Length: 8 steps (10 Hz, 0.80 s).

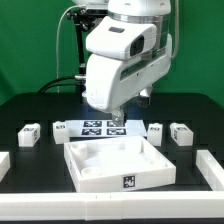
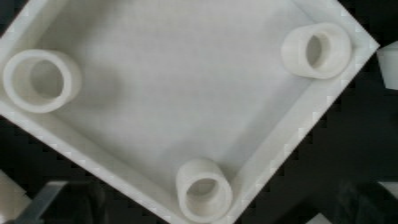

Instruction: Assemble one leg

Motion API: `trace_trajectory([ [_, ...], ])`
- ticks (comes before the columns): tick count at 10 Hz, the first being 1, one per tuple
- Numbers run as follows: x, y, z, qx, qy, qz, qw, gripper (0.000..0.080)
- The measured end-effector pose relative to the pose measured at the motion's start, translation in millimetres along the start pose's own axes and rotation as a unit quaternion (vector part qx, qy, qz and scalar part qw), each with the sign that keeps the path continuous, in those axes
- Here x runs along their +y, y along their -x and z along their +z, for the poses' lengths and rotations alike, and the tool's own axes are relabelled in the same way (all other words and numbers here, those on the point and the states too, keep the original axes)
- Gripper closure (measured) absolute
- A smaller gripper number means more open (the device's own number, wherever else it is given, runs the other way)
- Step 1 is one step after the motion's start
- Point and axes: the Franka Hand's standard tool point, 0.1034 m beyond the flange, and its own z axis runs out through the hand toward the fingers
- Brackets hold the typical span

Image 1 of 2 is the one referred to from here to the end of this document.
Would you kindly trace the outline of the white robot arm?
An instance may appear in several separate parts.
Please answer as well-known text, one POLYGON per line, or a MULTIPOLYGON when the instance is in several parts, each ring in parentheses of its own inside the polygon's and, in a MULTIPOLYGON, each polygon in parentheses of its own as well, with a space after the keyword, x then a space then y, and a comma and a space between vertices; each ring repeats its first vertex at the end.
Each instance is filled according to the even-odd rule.
POLYGON ((72 0, 102 21, 86 38, 88 104, 125 123, 123 105, 166 75, 171 64, 170 0, 72 0))

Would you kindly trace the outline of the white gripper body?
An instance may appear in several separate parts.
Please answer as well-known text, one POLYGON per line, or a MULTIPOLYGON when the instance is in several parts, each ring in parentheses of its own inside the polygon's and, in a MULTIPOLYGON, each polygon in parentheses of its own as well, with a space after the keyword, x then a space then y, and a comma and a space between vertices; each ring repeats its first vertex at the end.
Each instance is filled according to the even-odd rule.
POLYGON ((111 113, 168 73, 171 52, 172 37, 168 36, 162 55, 152 61, 141 55, 122 61, 92 54, 86 71, 88 104, 111 113))

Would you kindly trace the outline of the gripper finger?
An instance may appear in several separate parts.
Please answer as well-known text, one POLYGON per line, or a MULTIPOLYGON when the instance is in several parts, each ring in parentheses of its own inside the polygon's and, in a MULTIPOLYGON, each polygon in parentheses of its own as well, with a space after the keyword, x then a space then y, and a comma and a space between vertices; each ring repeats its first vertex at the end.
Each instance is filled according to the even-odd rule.
POLYGON ((112 122, 115 126, 123 126, 126 123, 126 115, 123 110, 112 112, 112 122))

